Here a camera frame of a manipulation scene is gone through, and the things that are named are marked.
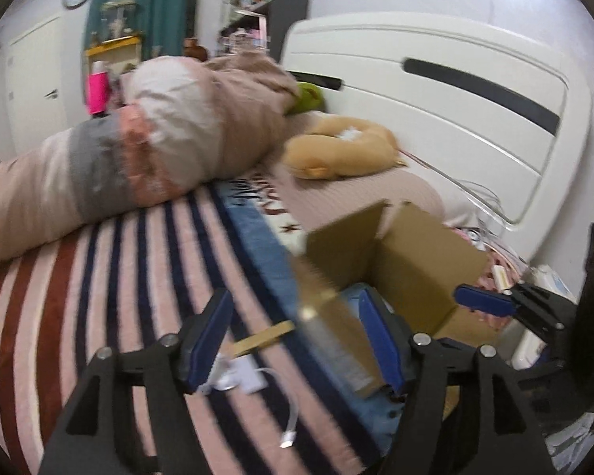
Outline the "light blue square box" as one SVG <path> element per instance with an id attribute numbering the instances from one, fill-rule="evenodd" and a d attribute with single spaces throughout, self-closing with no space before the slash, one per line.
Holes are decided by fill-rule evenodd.
<path id="1" fill-rule="evenodd" d="M 341 296 L 369 338 L 392 334 L 397 329 L 398 322 L 390 305 L 373 286 L 354 283 L 342 289 Z"/>

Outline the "rolled pink grey duvet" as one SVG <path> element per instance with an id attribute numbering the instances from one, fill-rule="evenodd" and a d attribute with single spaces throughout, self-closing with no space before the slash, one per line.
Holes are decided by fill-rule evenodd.
<path id="1" fill-rule="evenodd" d="M 247 172 L 282 142 L 299 97 L 295 78 L 258 50 L 142 62 L 123 106 L 0 163 L 0 263 Z"/>

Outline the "white door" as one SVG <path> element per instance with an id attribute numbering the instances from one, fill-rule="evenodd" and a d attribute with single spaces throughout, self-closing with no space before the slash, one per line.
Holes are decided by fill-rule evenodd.
<path id="1" fill-rule="evenodd" d="M 27 152 L 63 131 L 61 19 L 53 17 L 9 44 L 6 91 L 15 152 Z"/>

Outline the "white bed headboard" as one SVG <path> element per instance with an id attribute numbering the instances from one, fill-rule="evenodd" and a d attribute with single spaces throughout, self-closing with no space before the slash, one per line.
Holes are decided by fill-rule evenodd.
<path id="1" fill-rule="evenodd" d="M 478 21 L 377 12 L 298 21 L 281 62 L 322 88 L 330 113 L 392 130 L 521 258 L 537 254 L 590 129 L 592 93 L 571 58 Z"/>

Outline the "magenta bag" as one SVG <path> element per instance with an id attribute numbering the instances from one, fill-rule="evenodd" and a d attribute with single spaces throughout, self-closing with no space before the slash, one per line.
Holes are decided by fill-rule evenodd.
<path id="1" fill-rule="evenodd" d="M 86 87 L 86 105 L 89 114 L 92 117 L 105 116 L 109 98 L 110 83 L 107 65 L 103 61 L 95 61 L 88 75 L 88 87 Z"/>

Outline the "striped pink navy blanket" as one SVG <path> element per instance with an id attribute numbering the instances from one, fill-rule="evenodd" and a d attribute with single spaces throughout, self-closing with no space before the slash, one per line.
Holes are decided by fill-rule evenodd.
<path id="1" fill-rule="evenodd" d="M 63 404 L 103 346 L 144 348 L 225 286 L 235 342 L 297 316 L 284 243 L 301 227 L 262 174 L 83 227 L 0 266 L 0 451 L 38 471 Z M 400 410 L 358 398 L 300 330 L 254 354 L 266 386 L 187 398 L 217 474 L 361 474 Z"/>

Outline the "brown cardboard box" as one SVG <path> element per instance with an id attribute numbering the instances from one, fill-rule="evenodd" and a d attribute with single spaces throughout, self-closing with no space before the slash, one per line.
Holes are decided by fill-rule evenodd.
<path id="1" fill-rule="evenodd" d="M 480 281 L 486 253 L 411 203 L 387 226 L 379 201 L 309 233 L 289 259 L 298 287 L 298 319 L 308 340 L 360 398 L 384 385 L 356 302 L 347 292 L 370 286 L 411 326 L 431 337 L 478 346 L 498 333 L 455 303 L 459 284 Z"/>

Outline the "white contact lens case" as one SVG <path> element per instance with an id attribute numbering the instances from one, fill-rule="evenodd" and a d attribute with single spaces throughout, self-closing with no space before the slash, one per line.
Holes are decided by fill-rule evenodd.
<path id="1" fill-rule="evenodd" d="M 212 368 L 204 384 L 198 387 L 198 391 L 208 396 L 213 391 L 229 391 L 236 388 L 240 383 L 237 370 L 232 366 L 232 360 L 222 353 L 217 354 L 213 361 Z"/>

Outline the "green plush toy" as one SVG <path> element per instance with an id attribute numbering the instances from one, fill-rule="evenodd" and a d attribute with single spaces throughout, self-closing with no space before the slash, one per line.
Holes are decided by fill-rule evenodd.
<path id="1" fill-rule="evenodd" d="M 286 116 L 293 116 L 324 110 L 325 100 L 321 88 L 307 82 L 297 83 L 299 95 L 293 106 L 285 113 Z"/>

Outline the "tan plush toy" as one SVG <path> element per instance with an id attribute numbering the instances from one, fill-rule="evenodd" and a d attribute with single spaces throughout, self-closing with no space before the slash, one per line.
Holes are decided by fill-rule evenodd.
<path id="1" fill-rule="evenodd" d="M 397 139 L 387 127 L 369 120 L 325 116 L 289 139 L 282 163 L 303 180 L 362 177 L 407 167 Z"/>

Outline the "pink ribbed pillow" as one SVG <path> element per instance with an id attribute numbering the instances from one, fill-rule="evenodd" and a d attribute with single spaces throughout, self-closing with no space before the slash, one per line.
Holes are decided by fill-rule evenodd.
<path id="1" fill-rule="evenodd" d="M 276 147 L 265 160 L 264 172 L 281 202 L 291 215 L 310 232 L 378 201 L 386 201 L 382 224 L 388 224 L 399 207 L 412 203 L 449 227 L 470 226 L 476 208 L 466 193 L 408 157 L 377 174 L 305 180 L 292 174 L 282 162 L 285 146 Z"/>

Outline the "yellow top cabinet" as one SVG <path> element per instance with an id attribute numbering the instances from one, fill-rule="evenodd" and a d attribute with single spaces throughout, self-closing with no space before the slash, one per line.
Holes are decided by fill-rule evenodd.
<path id="1" fill-rule="evenodd" d="M 120 75 L 128 65 L 137 67 L 141 62 L 141 56 L 142 40 L 140 36 L 124 36 L 105 41 L 84 51 L 83 74 L 89 76 L 93 72 L 95 62 L 104 62 L 111 72 Z"/>

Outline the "black wall shelf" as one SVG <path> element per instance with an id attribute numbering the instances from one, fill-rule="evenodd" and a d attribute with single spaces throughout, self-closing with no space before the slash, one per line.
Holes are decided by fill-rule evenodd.
<path id="1" fill-rule="evenodd" d="M 288 30 L 307 18 L 310 0 L 223 0 L 217 54 L 245 46 L 266 50 L 279 61 Z"/>

